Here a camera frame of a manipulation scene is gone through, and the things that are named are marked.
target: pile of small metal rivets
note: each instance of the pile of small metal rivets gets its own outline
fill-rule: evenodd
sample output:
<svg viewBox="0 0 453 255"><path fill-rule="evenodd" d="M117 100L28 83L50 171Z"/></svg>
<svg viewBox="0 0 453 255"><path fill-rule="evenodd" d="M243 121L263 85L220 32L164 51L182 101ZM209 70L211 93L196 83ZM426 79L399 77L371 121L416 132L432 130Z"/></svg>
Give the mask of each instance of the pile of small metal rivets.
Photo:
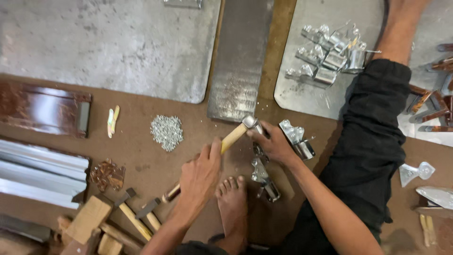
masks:
<svg viewBox="0 0 453 255"><path fill-rule="evenodd" d="M176 116L157 115L151 122L150 129L154 135L153 140L162 144L162 148L168 152L184 140L181 120Z"/></svg>

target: hand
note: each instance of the hand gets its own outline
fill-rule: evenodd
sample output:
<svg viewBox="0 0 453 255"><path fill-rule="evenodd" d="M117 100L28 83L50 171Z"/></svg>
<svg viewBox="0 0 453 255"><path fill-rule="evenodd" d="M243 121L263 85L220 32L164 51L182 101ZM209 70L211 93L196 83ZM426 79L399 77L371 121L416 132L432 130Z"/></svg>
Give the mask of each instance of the hand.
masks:
<svg viewBox="0 0 453 255"><path fill-rule="evenodd" d="M271 159L288 165L294 158L298 158L280 128L272 126L265 121L260 121L260 123L269 133L270 139L252 130L247 131L247 135L254 142L259 143Z"/></svg>
<svg viewBox="0 0 453 255"><path fill-rule="evenodd" d="M203 145L201 153L182 166L180 201L202 208L214 195L220 178L221 147L222 142L216 137L212 145Z"/></svg>

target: gray metal plate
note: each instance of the gray metal plate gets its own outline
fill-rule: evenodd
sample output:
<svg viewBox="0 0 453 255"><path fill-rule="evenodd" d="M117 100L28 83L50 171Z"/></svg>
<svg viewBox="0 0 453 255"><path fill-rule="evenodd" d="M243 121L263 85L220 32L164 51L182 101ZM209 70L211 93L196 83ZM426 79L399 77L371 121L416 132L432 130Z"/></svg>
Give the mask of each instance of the gray metal plate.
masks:
<svg viewBox="0 0 453 255"><path fill-rule="evenodd" d="M207 116L240 122L255 113L274 0L225 2Z"/></svg>
<svg viewBox="0 0 453 255"><path fill-rule="evenodd" d="M0 1L0 72L200 103L221 0Z"/></svg>
<svg viewBox="0 0 453 255"><path fill-rule="evenodd" d="M451 31L453 24L453 2L451 0L436 0L425 10L414 39L410 67L412 69L411 83L426 89L440 88L445 80L445 74L429 73L426 64L445 57L447 54L437 51L437 45L453 42ZM304 62L295 57L296 49L310 42L300 35L304 25L317 28L327 24L336 29L351 19L357 24L362 39L371 49L379 36L384 15L384 1L376 0L298 0L291 28L286 42L280 72L274 91L274 98L279 106L301 113L313 114L331 119L341 119L345 98L349 95L348 88L355 75L339 74L334 85L324 90L308 84L297 83L284 77L288 68L299 68ZM416 125L407 114L401 114L398 119L400 129L410 137L453 146L453 134L418 132ZM436 125L438 120L423 125Z"/></svg>

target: wooden hammer handle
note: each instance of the wooden hammer handle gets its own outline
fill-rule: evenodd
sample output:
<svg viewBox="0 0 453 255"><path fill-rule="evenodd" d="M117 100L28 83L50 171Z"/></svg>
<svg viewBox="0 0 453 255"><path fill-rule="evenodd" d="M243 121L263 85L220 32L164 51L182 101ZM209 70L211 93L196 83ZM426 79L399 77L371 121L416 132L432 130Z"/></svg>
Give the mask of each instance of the wooden hammer handle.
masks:
<svg viewBox="0 0 453 255"><path fill-rule="evenodd" d="M142 234L142 236L149 241L153 236L153 233L151 233L151 231L140 220L135 218L135 213L129 208L129 206L122 203L120 204L120 209L124 212L124 214L126 214L132 224L134 224L134 226L138 229L140 234Z"/></svg>
<svg viewBox="0 0 453 255"><path fill-rule="evenodd" d="M154 228L154 230L158 231L161 224L160 224L159 219L156 217L156 215L153 212L150 212L146 215L146 218L148 218L148 220L151 223L151 226Z"/></svg>
<svg viewBox="0 0 453 255"><path fill-rule="evenodd" d="M247 132L248 128L241 123L237 126L231 133L229 133L223 140L222 140L222 149L221 154L225 153L231 145L233 145L243 134ZM179 182L175 184L171 189L164 193L162 196L162 202L168 203L171 202L175 197L177 197L181 193L181 185Z"/></svg>

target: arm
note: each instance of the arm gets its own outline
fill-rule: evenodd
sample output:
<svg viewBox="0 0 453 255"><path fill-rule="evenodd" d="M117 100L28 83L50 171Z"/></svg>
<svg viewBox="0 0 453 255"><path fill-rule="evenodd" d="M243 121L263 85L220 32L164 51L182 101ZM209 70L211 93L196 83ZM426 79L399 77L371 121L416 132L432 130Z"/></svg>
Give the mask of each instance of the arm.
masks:
<svg viewBox="0 0 453 255"><path fill-rule="evenodd" d="M252 131L247 135L257 141L269 157L289 168L335 250L339 254L383 254L367 226L305 166L282 131L269 123L261 124L270 134L270 139Z"/></svg>
<svg viewBox="0 0 453 255"><path fill-rule="evenodd" d="M220 149L221 141L215 138L211 146L204 145L201 153L182 166L178 203L157 234L141 251L142 255L170 254L181 244L189 227L214 195L220 177Z"/></svg>

